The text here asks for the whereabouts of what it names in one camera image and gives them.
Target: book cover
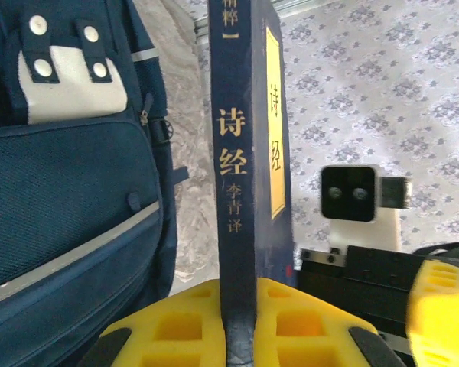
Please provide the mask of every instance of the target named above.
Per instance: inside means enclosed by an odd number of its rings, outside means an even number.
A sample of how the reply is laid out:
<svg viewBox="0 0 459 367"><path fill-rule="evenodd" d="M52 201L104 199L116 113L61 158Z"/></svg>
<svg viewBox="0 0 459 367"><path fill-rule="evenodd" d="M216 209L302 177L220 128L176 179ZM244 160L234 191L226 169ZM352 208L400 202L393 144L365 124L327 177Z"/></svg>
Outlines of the book cover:
<svg viewBox="0 0 459 367"><path fill-rule="evenodd" d="M288 116L270 0L209 0L223 322L255 312L256 278L294 286Z"/></svg>

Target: white snap button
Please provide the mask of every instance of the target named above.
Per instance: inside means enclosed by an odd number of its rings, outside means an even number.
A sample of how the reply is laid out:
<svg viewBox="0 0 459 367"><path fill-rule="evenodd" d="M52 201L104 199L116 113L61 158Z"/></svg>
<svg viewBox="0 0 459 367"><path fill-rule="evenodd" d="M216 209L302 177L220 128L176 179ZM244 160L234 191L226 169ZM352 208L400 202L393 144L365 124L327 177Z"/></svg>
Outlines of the white snap button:
<svg viewBox="0 0 459 367"><path fill-rule="evenodd" d="M91 25L87 25L83 29L83 34L85 34L85 38L90 42L97 42L99 40L99 32Z"/></svg>
<svg viewBox="0 0 459 367"><path fill-rule="evenodd" d="M36 69L37 73L44 78L51 76L53 73L53 68L51 65L43 59L37 59L34 61L34 68Z"/></svg>
<svg viewBox="0 0 459 367"><path fill-rule="evenodd" d="M105 66L103 66L101 63L95 63L93 64L93 72L95 75L97 75L99 78L103 78L104 76L107 75L107 69Z"/></svg>
<svg viewBox="0 0 459 367"><path fill-rule="evenodd" d="M42 36L47 31L47 22L46 19L40 15L35 15L29 20L29 28L31 32L37 36Z"/></svg>

